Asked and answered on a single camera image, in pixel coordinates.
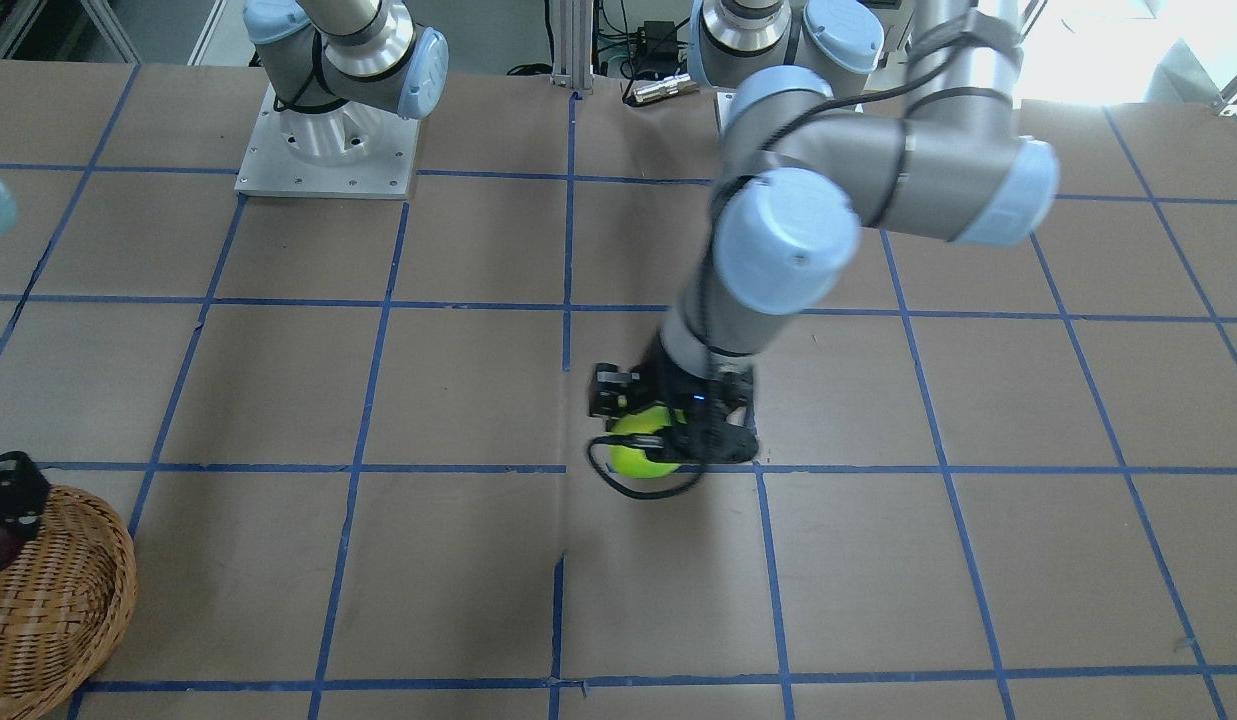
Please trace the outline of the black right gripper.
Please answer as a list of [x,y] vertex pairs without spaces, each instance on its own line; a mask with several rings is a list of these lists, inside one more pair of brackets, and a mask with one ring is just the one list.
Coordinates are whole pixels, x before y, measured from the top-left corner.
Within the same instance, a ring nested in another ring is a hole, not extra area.
[[41,529],[51,484],[27,452],[0,455],[0,527]]

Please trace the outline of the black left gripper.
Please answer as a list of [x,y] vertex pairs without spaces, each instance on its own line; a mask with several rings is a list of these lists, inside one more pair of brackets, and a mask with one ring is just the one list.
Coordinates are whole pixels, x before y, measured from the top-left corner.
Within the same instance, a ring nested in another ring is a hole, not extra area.
[[752,461],[760,452],[758,437],[732,416],[747,409],[755,400],[755,369],[719,364],[708,377],[687,372],[654,340],[641,362],[623,369],[610,362],[593,367],[589,384],[589,414],[604,421],[601,435],[589,447],[612,447],[606,438],[623,416],[640,413],[654,405],[670,411],[670,447],[691,464],[741,464]]

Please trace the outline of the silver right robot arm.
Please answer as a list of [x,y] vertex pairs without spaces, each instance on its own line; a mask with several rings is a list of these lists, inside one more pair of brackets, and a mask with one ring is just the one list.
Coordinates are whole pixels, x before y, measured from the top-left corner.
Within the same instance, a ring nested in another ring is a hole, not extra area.
[[37,468],[356,473],[447,45],[247,1],[259,71],[0,61],[0,521]]

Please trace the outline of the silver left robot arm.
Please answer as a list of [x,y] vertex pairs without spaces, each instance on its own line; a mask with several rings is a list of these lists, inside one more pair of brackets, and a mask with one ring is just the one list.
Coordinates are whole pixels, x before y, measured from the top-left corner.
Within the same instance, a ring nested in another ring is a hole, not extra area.
[[857,1],[696,1],[688,71],[732,92],[709,236],[644,358],[596,365],[596,447],[626,478],[750,461],[731,418],[755,360],[837,283],[866,228],[1012,246],[1047,218],[1060,160],[1021,136],[1016,1],[920,1],[905,79],[865,92],[886,32]]

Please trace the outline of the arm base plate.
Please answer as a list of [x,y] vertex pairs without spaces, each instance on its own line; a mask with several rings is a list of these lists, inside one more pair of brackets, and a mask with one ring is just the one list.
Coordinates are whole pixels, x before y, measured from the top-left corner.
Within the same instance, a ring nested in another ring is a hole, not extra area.
[[732,106],[734,92],[717,92],[717,94],[715,94],[715,108],[717,108],[717,132],[720,137],[724,137],[724,135],[729,131]]
[[235,191],[270,199],[407,200],[421,120],[357,101],[310,115],[280,111],[267,87]]

